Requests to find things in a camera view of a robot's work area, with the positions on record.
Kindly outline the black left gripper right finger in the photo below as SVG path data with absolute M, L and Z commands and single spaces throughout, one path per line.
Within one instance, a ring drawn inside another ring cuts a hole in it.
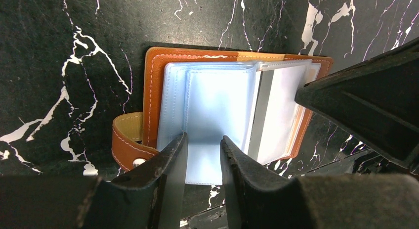
M 416 229 L 419 183 L 404 174 L 287 179 L 220 142 L 231 229 Z

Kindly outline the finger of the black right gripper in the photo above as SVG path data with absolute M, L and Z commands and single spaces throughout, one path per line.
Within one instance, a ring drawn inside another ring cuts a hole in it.
M 418 168 L 418 39 L 306 84 L 295 101 L 390 162 Z

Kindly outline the orange leather card holder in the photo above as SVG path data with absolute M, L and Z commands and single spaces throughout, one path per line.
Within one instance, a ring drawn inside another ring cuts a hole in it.
M 219 144 L 228 136 L 259 164 L 295 158 L 312 111 L 296 91 L 327 75 L 329 57 L 151 47 L 143 110 L 113 120 L 112 155 L 126 171 L 187 133 L 187 184 L 222 183 Z

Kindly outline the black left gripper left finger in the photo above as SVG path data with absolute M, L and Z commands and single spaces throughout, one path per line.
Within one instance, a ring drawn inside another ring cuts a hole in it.
M 188 136 L 110 182 L 95 177 L 4 176 L 3 229 L 177 229 Z

